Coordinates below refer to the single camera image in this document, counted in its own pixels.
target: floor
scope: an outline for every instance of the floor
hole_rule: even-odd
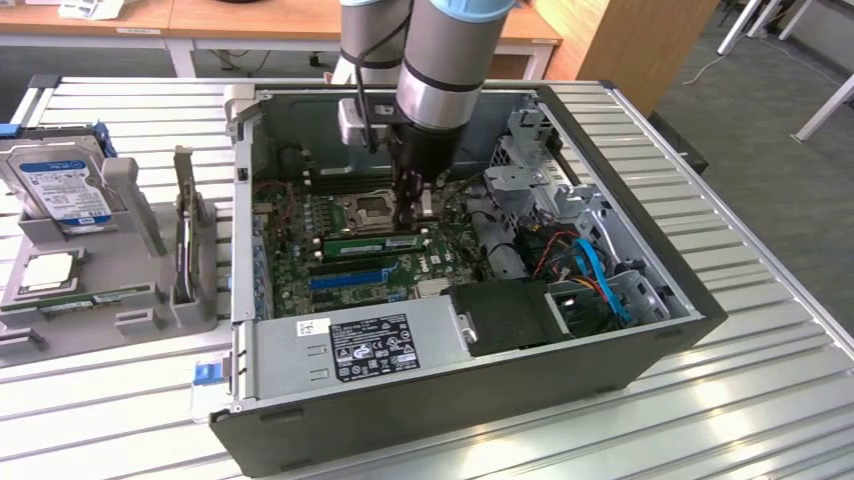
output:
[[[834,115],[805,144],[798,130],[835,91],[834,84],[759,40],[745,39],[734,53],[693,85],[682,85],[717,57],[726,31],[710,22],[658,109],[705,155],[706,181],[854,332],[854,110]],[[779,42],[795,56],[803,54]],[[65,76],[172,76],[165,52],[151,50],[0,49],[0,118],[11,117],[32,73]],[[196,52],[199,76],[244,76],[262,52],[233,60],[243,71],[223,72],[209,52]],[[327,65],[332,54],[322,55]],[[274,52],[258,76],[318,76],[304,53]],[[825,71],[833,80],[841,82]]]

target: barcode sticker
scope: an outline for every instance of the barcode sticker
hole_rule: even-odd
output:
[[[133,35],[160,35],[160,30],[156,28],[116,28],[116,32]]]
[[[318,335],[320,333],[330,333],[328,318],[314,318],[311,320],[302,320],[296,322],[298,337],[304,337],[307,335]]]

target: power supply label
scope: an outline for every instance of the power supply label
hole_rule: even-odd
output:
[[[404,314],[330,325],[330,341],[342,382],[420,367]]]
[[[89,184],[95,178],[85,162],[24,163],[20,171],[31,192],[60,223],[76,226],[109,220],[112,212],[101,191]]]

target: motherboard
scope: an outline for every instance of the motherboard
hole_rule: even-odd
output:
[[[424,221],[392,225],[394,194],[312,192],[304,182],[254,189],[259,316],[319,313],[439,295],[492,278],[459,195],[464,181],[428,192]]]

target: slotted metal surface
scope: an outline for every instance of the slotted metal surface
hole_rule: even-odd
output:
[[[729,320],[620,392],[280,478],[850,477],[847,334],[620,95],[590,82],[554,88]],[[173,145],[200,149],[199,190],[221,200],[217,304],[225,318],[232,157],[221,134],[223,89],[212,80],[67,78],[40,122],[109,122],[119,152],[140,164],[152,203],[175,198]],[[588,180],[572,152],[564,155]],[[3,193],[0,284],[20,235],[17,202]],[[0,370],[0,478],[239,478],[207,425],[189,415],[193,363],[229,342],[229,325],[220,322],[201,335]]]

